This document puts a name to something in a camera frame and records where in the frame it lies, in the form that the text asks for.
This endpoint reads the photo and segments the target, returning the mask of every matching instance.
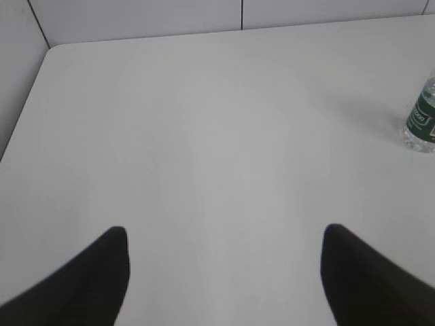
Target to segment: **white table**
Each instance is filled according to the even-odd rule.
[[[118,325],[334,325],[343,223],[435,285],[435,159],[398,129],[435,16],[58,46],[0,163],[0,299],[126,227]]]

